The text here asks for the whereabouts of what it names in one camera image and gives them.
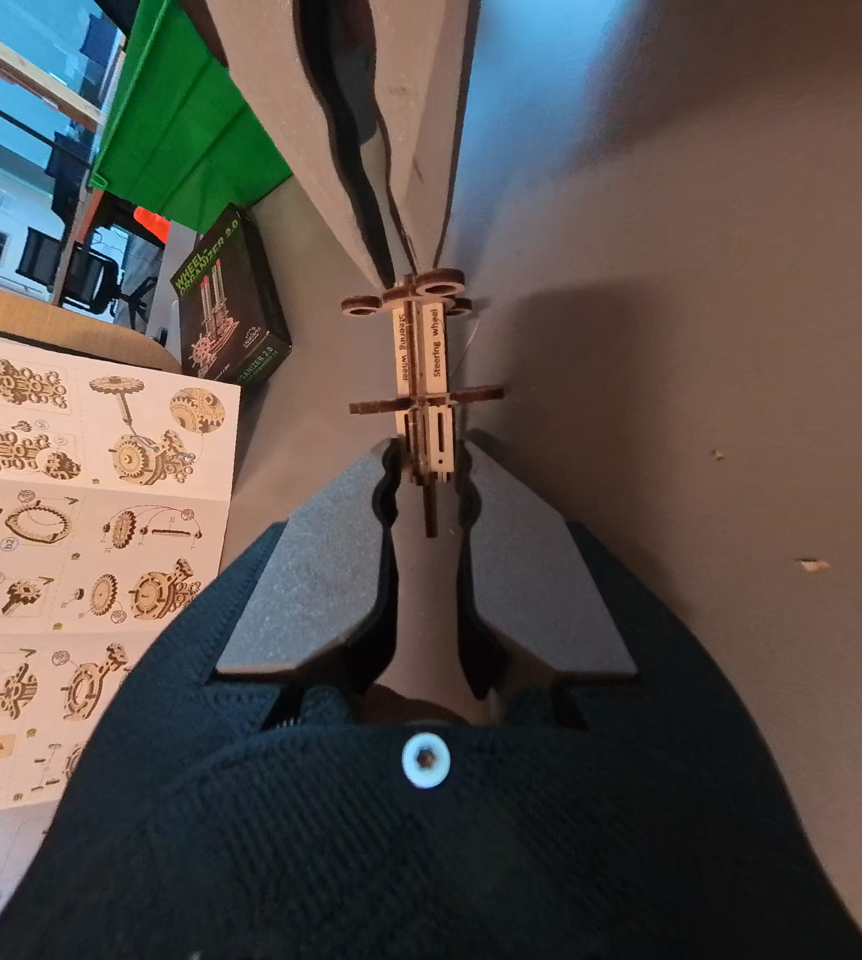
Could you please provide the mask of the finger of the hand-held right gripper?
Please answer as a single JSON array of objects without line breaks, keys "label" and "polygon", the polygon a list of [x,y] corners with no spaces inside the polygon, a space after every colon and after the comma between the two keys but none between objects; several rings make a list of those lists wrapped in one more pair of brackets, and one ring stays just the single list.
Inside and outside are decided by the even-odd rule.
[{"label": "finger of the hand-held right gripper", "polygon": [[389,148],[374,92],[365,1],[216,1],[230,77],[366,281],[409,270],[391,211]]},{"label": "finger of the hand-held right gripper", "polygon": [[417,273],[437,267],[450,218],[480,6],[369,2],[390,210]]}]

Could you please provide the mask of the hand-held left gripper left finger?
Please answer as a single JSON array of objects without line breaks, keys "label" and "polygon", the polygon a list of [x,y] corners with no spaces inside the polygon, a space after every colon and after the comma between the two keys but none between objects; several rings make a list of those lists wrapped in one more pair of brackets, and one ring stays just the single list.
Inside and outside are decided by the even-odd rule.
[{"label": "hand-held left gripper left finger", "polygon": [[295,510],[217,662],[228,678],[368,690],[396,647],[401,444],[367,450]]}]

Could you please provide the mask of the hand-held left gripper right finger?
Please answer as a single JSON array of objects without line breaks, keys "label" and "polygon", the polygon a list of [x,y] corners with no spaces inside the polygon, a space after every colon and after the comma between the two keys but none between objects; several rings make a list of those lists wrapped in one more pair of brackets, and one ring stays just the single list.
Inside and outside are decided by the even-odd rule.
[{"label": "hand-held left gripper right finger", "polygon": [[458,481],[458,649],[475,698],[636,679],[563,515],[471,440]]}]

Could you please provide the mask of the wooden model assembly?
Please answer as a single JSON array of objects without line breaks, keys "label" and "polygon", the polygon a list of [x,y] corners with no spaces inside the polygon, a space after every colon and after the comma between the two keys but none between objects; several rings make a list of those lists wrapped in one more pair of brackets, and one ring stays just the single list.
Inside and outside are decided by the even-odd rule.
[{"label": "wooden model assembly", "polygon": [[409,273],[380,295],[341,301],[345,316],[391,319],[396,396],[351,403],[349,410],[356,416],[395,415],[402,463],[421,488],[429,538],[437,536],[437,486],[451,481],[457,468],[456,408],[505,394],[500,386],[456,390],[450,384],[447,323],[472,312],[464,291],[462,270],[437,267]]}]

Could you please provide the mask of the black model kit box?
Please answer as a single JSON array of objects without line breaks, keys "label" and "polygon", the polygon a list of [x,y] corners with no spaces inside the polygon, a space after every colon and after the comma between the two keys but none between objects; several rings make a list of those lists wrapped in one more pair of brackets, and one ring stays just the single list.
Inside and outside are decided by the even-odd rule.
[{"label": "black model kit box", "polygon": [[182,372],[244,389],[266,382],[293,348],[261,234],[229,204],[171,277]]}]

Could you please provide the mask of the folded instruction leaflet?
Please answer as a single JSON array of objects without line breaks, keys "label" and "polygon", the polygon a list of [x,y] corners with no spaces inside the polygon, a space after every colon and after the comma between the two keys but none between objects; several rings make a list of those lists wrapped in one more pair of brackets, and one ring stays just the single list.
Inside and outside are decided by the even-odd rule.
[{"label": "folded instruction leaflet", "polygon": [[0,912],[101,714],[219,572],[241,404],[0,337]]}]

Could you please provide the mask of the black office chair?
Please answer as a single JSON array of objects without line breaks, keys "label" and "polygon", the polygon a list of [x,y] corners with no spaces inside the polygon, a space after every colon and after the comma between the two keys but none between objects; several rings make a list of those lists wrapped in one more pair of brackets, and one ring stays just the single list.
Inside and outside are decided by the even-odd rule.
[{"label": "black office chair", "polygon": [[[52,294],[61,252],[58,239],[30,226],[16,272],[22,279],[45,287]],[[128,287],[124,269],[117,261],[75,243],[60,305],[75,307],[96,317],[110,311],[114,321],[122,317],[125,327],[145,332],[158,273],[159,269],[155,268]]]}]

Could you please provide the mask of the tan board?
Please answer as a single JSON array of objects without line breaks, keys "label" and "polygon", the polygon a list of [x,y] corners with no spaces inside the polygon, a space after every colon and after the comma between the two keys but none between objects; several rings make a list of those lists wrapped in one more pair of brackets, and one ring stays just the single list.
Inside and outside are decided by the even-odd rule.
[{"label": "tan board", "polygon": [[0,337],[65,354],[181,373],[179,361],[144,334],[2,290]]}]

